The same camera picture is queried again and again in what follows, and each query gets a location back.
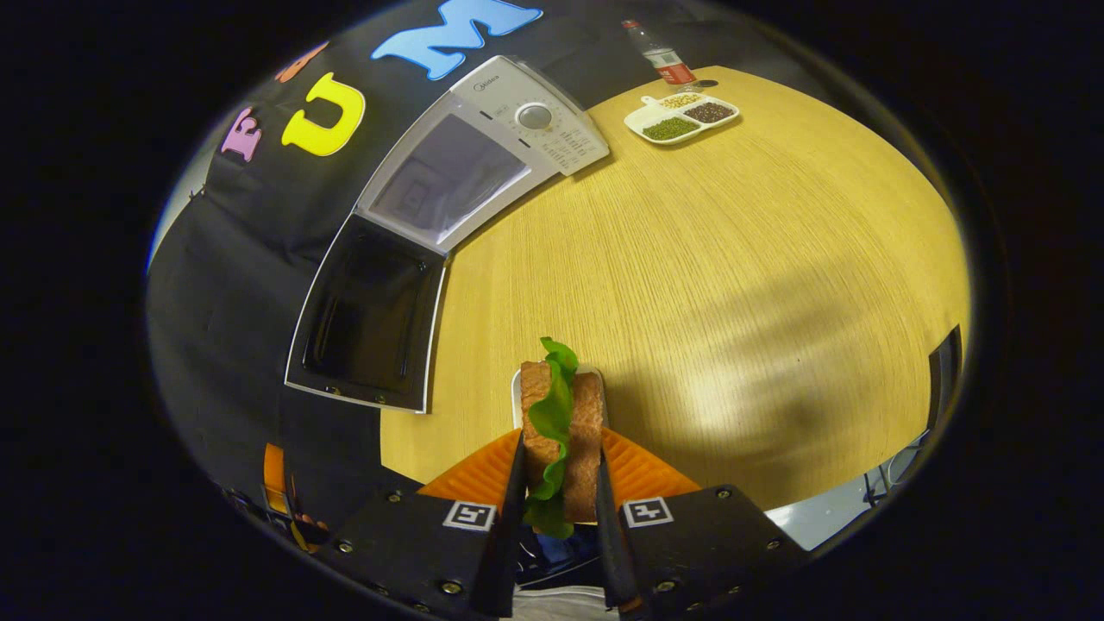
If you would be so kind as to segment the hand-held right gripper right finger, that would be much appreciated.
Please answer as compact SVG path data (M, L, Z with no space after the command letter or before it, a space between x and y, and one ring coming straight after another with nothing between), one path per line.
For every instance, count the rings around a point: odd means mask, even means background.
M608 429L596 511L605 601L623 615L723 615L807 562L740 490L698 485Z

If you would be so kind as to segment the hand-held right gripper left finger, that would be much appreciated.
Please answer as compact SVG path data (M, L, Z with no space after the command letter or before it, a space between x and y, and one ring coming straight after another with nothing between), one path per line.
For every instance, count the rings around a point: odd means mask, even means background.
M489 469L481 490L382 490L320 543L328 573L406 618L512 615L527 492L524 439L513 430L452 469Z

